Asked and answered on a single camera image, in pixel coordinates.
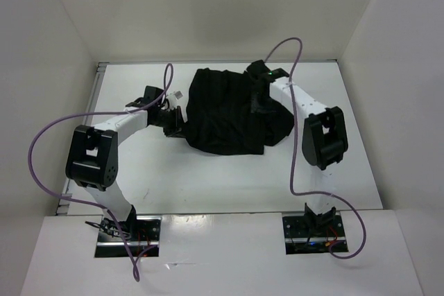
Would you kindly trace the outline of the black skirt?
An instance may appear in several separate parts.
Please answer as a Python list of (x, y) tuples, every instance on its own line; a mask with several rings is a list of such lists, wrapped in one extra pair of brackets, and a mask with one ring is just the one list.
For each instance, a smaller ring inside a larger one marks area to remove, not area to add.
[(192, 148), (215, 155), (261, 155), (290, 135), (293, 116), (276, 102), (264, 114), (250, 112), (250, 76), (246, 71), (196, 71), (182, 128)]

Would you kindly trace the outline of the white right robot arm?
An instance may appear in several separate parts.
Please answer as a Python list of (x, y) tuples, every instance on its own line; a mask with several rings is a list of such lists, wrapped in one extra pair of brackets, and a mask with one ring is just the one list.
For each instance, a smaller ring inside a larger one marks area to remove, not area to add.
[(345, 118), (340, 107), (328, 107), (292, 81), (279, 68), (253, 76), (254, 111), (269, 111), (276, 102), (293, 116), (293, 150), (289, 188), (306, 197), (304, 227), (321, 235), (334, 220), (336, 203), (350, 203), (334, 193), (334, 172), (348, 150)]

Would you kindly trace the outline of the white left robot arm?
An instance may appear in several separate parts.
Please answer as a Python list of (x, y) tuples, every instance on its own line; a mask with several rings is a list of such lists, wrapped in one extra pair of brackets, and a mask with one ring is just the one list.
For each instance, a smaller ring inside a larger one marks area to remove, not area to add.
[(140, 111), (130, 107), (122, 115), (74, 130), (65, 173), (102, 209), (104, 221), (99, 229), (125, 241), (134, 238), (139, 229), (135, 208), (117, 183), (119, 145), (150, 125), (162, 128), (165, 136), (174, 137), (184, 123), (179, 106), (164, 109), (155, 105)]

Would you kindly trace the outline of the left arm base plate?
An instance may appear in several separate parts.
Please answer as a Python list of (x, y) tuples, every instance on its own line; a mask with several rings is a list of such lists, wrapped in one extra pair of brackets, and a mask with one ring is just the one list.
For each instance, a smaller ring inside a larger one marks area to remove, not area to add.
[[(128, 247), (136, 259), (140, 257), (159, 257), (161, 216), (138, 215), (138, 230), (132, 235), (126, 235)], [(128, 257), (123, 241), (117, 230), (105, 232), (99, 229), (98, 223), (87, 222), (88, 225), (97, 227), (99, 230), (95, 258), (123, 258)]]

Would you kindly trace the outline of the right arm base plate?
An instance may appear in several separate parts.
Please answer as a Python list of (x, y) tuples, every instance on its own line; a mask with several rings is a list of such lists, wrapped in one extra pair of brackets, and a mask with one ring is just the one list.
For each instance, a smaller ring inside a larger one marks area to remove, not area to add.
[(287, 255), (328, 253), (333, 245), (333, 253), (348, 252), (345, 230), (339, 214), (326, 227), (311, 231), (302, 213), (282, 216), (284, 244)]

